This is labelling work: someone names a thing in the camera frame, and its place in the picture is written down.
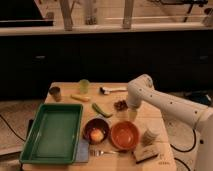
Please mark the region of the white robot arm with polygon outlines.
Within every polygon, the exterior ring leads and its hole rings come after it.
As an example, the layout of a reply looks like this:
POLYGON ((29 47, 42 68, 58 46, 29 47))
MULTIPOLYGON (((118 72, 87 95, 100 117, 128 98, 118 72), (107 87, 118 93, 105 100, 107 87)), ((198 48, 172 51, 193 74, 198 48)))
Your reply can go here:
POLYGON ((127 84, 126 103, 137 110, 143 101, 175 116, 200 133, 194 171, 213 171, 213 107, 157 91, 147 74, 127 84))

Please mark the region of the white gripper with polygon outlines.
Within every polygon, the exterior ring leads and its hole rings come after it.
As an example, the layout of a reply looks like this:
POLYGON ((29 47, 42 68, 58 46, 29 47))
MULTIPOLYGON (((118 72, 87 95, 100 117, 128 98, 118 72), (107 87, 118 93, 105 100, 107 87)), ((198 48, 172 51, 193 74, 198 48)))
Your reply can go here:
POLYGON ((138 109, 142 103, 141 93, 138 91, 129 91, 127 94, 126 103, 130 108, 128 109, 129 120, 134 122, 138 114, 136 109, 138 109))

